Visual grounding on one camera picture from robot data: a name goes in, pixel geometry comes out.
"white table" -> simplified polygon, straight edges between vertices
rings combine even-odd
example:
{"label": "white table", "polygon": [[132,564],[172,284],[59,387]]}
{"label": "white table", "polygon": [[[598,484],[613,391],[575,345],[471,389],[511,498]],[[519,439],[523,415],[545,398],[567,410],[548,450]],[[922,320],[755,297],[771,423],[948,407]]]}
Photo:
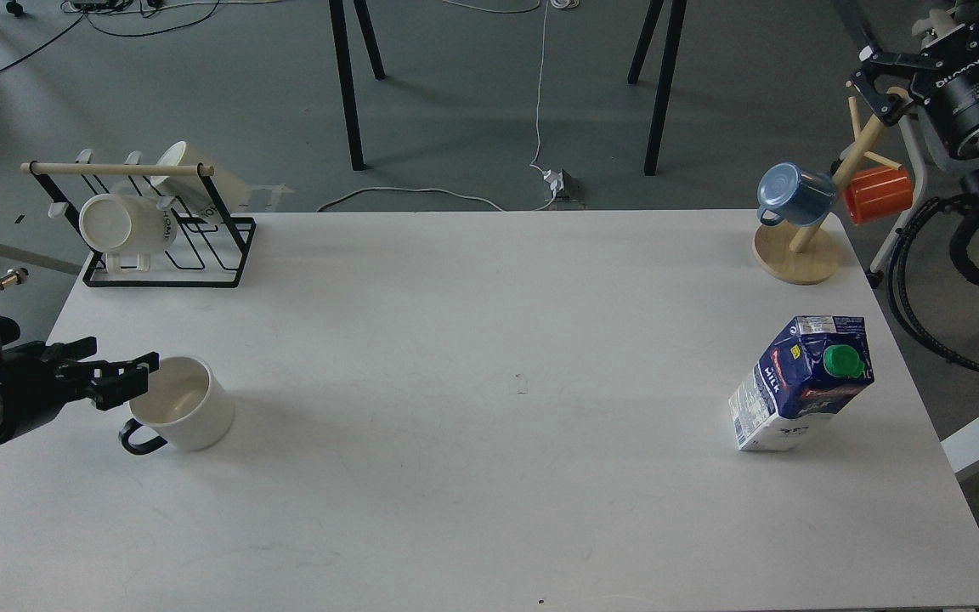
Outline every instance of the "white table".
{"label": "white table", "polygon": [[[198,453],[129,456],[126,408],[84,403],[3,446],[0,609],[979,604],[979,531],[838,222],[813,287],[751,261],[755,224],[264,214],[240,289],[78,284],[54,340],[205,357],[240,411]],[[738,452],[727,396],[800,314],[866,317],[878,382],[800,452]]]}

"blue mug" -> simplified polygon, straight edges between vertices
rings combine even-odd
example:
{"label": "blue mug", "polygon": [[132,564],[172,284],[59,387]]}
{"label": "blue mug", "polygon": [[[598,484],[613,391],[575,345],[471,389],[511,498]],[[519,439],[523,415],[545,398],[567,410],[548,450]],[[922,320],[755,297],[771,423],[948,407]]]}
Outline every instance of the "blue mug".
{"label": "blue mug", "polygon": [[836,185],[828,174],[816,174],[786,161],[770,167],[758,183],[758,221],[805,228],[823,220],[833,205]]}

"green bottle cap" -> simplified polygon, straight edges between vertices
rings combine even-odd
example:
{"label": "green bottle cap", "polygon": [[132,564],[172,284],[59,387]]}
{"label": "green bottle cap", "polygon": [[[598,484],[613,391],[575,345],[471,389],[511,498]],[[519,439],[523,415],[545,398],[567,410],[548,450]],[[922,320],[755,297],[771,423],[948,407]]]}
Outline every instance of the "green bottle cap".
{"label": "green bottle cap", "polygon": [[847,344],[828,346],[823,352],[823,365],[830,376],[838,378],[859,378],[866,367],[858,351]]}

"wooden mug stand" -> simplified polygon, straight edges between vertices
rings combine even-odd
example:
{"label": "wooden mug stand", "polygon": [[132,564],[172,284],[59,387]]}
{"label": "wooden mug stand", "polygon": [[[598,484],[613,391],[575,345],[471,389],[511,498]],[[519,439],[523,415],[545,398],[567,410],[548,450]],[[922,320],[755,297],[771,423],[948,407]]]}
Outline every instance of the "wooden mug stand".
{"label": "wooden mug stand", "polygon": [[[852,98],[848,102],[848,109],[852,113],[856,139],[833,174],[838,194],[844,193],[865,158],[877,160],[885,166],[900,167],[900,164],[871,152],[886,129],[885,123],[879,117],[871,116],[867,125],[860,129],[859,113]],[[754,257],[758,264],[770,275],[793,284],[818,284],[830,278],[840,263],[840,249],[832,236],[821,229],[823,221],[824,217],[806,228],[796,228],[786,221],[758,226],[754,232]]]}

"round wooden base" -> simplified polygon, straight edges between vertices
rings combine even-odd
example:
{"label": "round wooden base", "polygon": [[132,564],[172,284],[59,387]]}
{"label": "round wooden base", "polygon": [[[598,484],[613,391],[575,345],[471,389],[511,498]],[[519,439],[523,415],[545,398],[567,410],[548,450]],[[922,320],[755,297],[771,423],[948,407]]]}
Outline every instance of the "round wooden base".
{"label": "round wooden base", "polygon": [[832,237],[820,229],[804,252],[792,252],[792,224],[759,225],[754,233],[754,257],[770,275],[793,284],[818,284],[830,278],[840,262]]}

